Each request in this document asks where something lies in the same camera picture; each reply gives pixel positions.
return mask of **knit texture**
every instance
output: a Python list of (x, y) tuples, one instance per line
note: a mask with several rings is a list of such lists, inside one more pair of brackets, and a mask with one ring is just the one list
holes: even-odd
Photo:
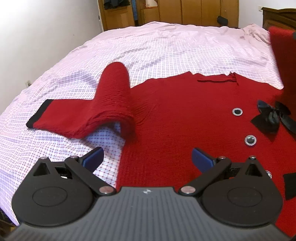
[(271, 47), (285, 91), (295, 94), (296, 39), (293, 37), (295, 31), (270, 27), (269, 32)]
[[(251, 123), (259, 114), (257, 100), (274, 106), (282, 93), (237, 74), (205, 77), (190, 72), (133, 87), (136, 130), (123, 148), (117, 188), (173, 186), (178, 190), (200, 175), (191, 160), (192, 149), (198, 147), (234, 162), (257, 156), (285, 197), (283, 174), (296, 171), (295, 137), (283, 125), (276, 135), (266, 136)], [(236, 107), (243, 110), (241, 116), (232, 114)], [(245, 144), (247, 135), (257, 138), (255, 146)], [(295, 206), (296, 199), (285, 201), (277, 221), (290, 235), (296, 233)]]
[(68, 138), (84, 138), (99, 126), (120, 122), (121, 135), (134, 130), (128, 71), (114, 62), (103, 71), (93, 100), (46, 100), (27, 122), (28, 128)]

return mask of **wall outlet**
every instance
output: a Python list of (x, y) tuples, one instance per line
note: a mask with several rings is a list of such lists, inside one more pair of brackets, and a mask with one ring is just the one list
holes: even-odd
[(28, 81), (25, 83), (25, 85), (26, 85), (26, 87), (28, 88), (29, 86), (32, 85), (32, 83), (31, 83), (31, 81), (28, 80)]

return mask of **silver button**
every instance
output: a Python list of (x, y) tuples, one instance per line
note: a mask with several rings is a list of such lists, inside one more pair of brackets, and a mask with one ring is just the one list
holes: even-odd
[(181, 188), (182, 193), (191, 194), (195, 192), (195, 188), (192, 186), (185, 186)]
[(253, 135), (248, 135), (248, 136), (246, 136), (246, 138), (244, 139), (244, 142), (245, 142), (246, 145), (248, 145), (248, 146), (253, 146), (253, 145), (256, 144), (257, 139), (256, 139), (256, 137), (253, 136)]
[(242, 115), (242, 109), (241, 108), (234, 108), (232, 110), (232, 113), (236, 116), (240, 116), (240, 115)]
[(270, 178), (272, 178), (272, 174), (271, 174), (270, 171), (266, 170), (266, 173), (267, 173), (267, 175), (268, 175)]

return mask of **bed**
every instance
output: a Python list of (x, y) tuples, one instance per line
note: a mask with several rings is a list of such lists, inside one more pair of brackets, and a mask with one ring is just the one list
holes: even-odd
[[(295, 9), (263, 8), (263, 12), (265, 29), (279, 24), (296, 29)], [(100, 128), (84, 139), (67, 139), (28, 130), (25, 125), (46, 99), (92, 99), (103, 69), (115, 61), (127, 67), (131, 87), (149, 78), (191, 71), (203, 75), (236, 72), (283, 88), (269, 34), (255, 24), (232, 29), (152, 22), (99, 34), (23, 90), (0, 116), (0, 208), (16, 225), (12, 196), (41, 156), (61, 161), (101, 146), (104, 162), (94, 173), (115, 186), (125, 142), (111, 129)]]

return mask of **blue gripper pad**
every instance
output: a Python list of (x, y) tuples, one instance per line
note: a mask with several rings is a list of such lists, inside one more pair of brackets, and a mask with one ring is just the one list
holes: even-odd
[(206, 153), (204, 153), (199, 148), (194, 148), (192, 150), (192, 162), (193, 164), (202, 172), (206, 172), (215, 165), (215, 159)]
[(104, 150), (101, 147), (96, 147), (81, 158), (79, 163), (90, 172), (94, 172), (104, 160)]

